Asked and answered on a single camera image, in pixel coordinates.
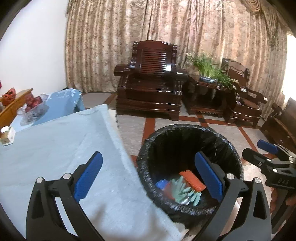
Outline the person's right hand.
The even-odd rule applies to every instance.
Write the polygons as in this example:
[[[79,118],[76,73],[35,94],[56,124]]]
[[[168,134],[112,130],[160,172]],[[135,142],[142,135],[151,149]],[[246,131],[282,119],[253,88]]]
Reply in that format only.
[[[278,199],[278,190],[274,188],[272,193],[271,193],[270,213],[272,213],[275,210],[277,199]],[[294,206],[296,204],[296,196],[295,196],[295,194],[292,195],[291,197],[289,197],[285,201],[285,204],[287,206]]]

